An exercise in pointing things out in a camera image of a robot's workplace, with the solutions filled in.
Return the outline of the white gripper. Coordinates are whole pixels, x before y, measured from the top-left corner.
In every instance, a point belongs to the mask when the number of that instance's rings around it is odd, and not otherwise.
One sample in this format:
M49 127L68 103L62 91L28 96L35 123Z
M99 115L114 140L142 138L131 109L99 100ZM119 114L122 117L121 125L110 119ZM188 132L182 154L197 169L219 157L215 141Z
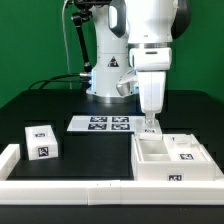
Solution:
M132 48L129 52L129 60L136 71L145 124L155 125L155 114L160 113L163 106L166 71L171 66L172 50L170 47Z

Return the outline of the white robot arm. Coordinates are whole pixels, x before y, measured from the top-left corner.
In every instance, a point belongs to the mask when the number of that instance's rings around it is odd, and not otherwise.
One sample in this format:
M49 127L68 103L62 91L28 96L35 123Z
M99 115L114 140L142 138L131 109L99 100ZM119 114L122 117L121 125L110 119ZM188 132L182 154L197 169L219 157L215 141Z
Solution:
M112 103L138 95L145 124L152 126L163 106L171 43L191 21L189 0L74 0L74 5L77 31L88 21L96 31L97 62L84 61L91 74L88 96Z

